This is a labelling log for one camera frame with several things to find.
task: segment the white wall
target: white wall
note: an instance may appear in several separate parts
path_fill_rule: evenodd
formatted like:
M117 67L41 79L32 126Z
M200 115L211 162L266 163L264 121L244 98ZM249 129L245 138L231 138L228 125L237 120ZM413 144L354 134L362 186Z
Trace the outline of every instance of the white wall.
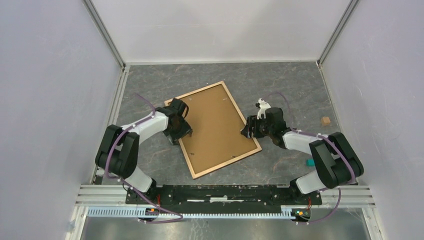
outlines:
M0 239L63 239L120 68L82 1L0 5Z
M364 0L324 62L388 240L423 239L424 1Z
M317 60L349 0L93 0L127 63Z

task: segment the gray marble surface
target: gray marble surface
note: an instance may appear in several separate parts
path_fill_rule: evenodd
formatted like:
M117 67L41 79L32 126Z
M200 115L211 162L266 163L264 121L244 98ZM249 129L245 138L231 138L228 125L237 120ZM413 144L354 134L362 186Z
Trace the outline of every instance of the gray marble surface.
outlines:
M339 130L323 79L314 62L217 63L188 65L131 66L117 125L132 123L150 113L135 93L155 107L164 101L207 85L225 81L243 115L255 115L258 98L280 91L289 100L292 123L283 98L273 95L268 102L280 107L288 125L303 131L331 134ZM332 124L321 126L328 116ZM262 151L210 174L192 179L180 146L170 145L158 133L140 145L138 166L161 184L288 184L314 170L306 166L309 155L284 150L269 138L258 140ZM114 184L108 179L103 184Z

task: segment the small wooden block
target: small wooden block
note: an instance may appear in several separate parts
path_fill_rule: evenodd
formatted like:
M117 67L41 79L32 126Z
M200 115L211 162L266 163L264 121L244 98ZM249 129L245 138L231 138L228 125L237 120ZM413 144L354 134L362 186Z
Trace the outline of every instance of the small wooden block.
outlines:
M321 118L321 125L322 126L328 126L331 124L330 118L328 116L324 116Z

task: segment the wooden frame border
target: wooden frame border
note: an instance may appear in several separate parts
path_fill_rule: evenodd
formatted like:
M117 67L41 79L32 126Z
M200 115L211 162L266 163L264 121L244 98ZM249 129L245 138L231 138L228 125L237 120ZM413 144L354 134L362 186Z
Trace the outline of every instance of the wooden frame border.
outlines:
M186 94L183 94L181 96L177 96L175 98L176 99L182 99L182 98L185 98L187 96L190 96L190 95L199 93L201 91L204 91L204 90L207 90L207 89L210 89L210 88L219 86L219 85L222 85L223 86L225 92L227 93L229 99L231 100L232 105L234 106L234 108L237 111L238 115L240 116L241 120L243 121L244 124L246 124L245 117L243 116L242 112L240 111L239 107L237 106L236 101L234 101L234 98L231 95L230 91L228 90L227 86L225 85L224 81L220 81L220 82L211 84L209 86L202 87L200 89L191 91L191 92L186 93ZM172 98L169 99L169 100L166 100L165 101L165 106L168 106L171 103L171 101L172 101ZM257 152L260 152L262 150L262 147L259 145L258 140L256 138L252 138L252 139L253 139L254 144L256 145L256 149L251 150L249 152L246 152L246 153L244 153L244 154L242 154L240 156L237 156L235 158L232 158L232 159L230 159L228 161L225 161L223 163L220 163L220 164L218 164L216 166L213 166L213 167L211 167L209 169L203 170L203 171L198 172L198 173L195 173L195 171L193 170L192 163L190 162L190 158L189 158L189 155L187 154L186 148L184 147L183 141L181 139L178 139L178 142L179 142L179 145L181 146L182 153L184 154L184 158L185 158L185 161L187 162L188 169L190 170L191 176L193 177L193 179L196 179L196 178L199 178L199 177L201 177L203 175L206 175L208 173L211 173L211 172L213 172L215 170L218 170L220 168L223 168L223 167L225 167L227 165L230 165L232 163L235 163L235 162L237 162L237 161L239 161L241 159L244 159L244 158L246 158L246 157L248 157L250 155L253 155L253 154L257 153Z

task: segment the cork board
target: cork board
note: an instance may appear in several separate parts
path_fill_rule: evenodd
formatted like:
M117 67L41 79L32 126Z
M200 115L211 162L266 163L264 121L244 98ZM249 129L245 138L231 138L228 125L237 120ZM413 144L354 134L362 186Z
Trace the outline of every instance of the cork board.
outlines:
M262 150L256 138L240 134L246 119L223 81L176 98L189 107L185 119L193 133L178 141L193 179Z

